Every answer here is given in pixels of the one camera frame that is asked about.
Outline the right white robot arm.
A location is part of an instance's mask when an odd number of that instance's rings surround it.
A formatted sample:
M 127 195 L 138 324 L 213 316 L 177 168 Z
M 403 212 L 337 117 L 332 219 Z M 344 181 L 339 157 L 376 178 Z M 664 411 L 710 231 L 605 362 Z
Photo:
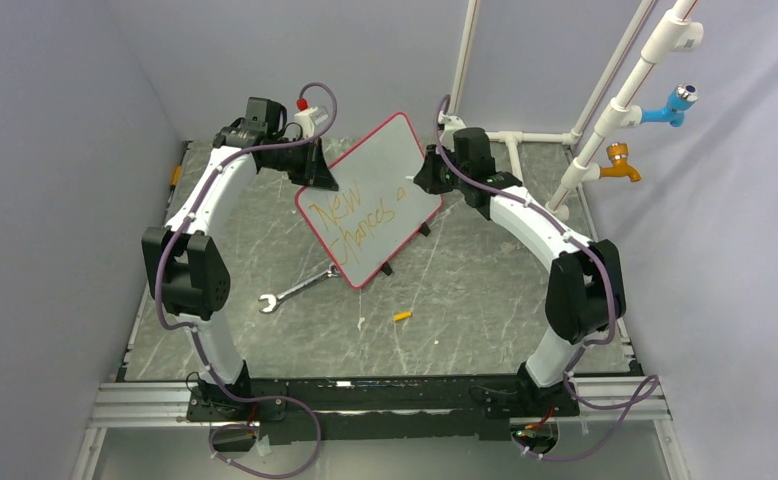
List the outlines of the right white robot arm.
M 512 173 L 500 171 L 479 127 L 438 125 L 414 183 L 428 194 L 462 194 L 467 206 L 518 239 L 546 268 L 546 331 L 519 369 L 522 411 L 539 415 L 555 399 L 553 386 L 574 370 L 584 349 L 606 344 L 626 311 L 620 254 L 548 212 Z

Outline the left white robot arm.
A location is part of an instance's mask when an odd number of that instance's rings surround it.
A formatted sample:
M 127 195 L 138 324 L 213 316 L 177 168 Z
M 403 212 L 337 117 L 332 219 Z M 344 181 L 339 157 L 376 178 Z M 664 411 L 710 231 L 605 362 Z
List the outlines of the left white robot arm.
M 164 226 L 149 227 L 142 236 L 159 323 L 188 334 L 205 382 L 221 384 L 212 404 L 226 419 L 244 417 L 253 394 L 223 317 L 231 276 L 214 238 L 263 169 L 283 172 L 295 185 L 338 190 L 320 138 L 334 119 L 334 107 L 311 106 L 304 98 L 294 115 L 276 101 L 250 98 L 245 114 L 214 136 L 209 162 L 184 204 Z

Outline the pink framed whiteboard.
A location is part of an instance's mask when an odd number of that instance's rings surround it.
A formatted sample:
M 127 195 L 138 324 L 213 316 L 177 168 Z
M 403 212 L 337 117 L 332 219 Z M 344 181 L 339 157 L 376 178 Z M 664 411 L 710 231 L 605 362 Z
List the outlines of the pink framed whiteboard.
M 303 187 L 295 205 L 341 276 L 362 288 L 442 206 L 405 176 L 424 150 L 408 116 L 397 112 L 330 166 L 338 191 Z

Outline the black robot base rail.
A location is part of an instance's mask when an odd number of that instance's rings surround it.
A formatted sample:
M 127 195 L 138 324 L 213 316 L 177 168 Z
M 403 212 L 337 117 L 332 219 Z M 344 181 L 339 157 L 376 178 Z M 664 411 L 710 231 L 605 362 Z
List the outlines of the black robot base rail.
M 515 428 L 575 418 L 562 386 L 538 388 L 517 374 L 354 378 L 253 378 L 235 402 L 190 385 L 192 423 L 250 423 L 272 444 L 313 440 L 475 437 L 508 440 Z

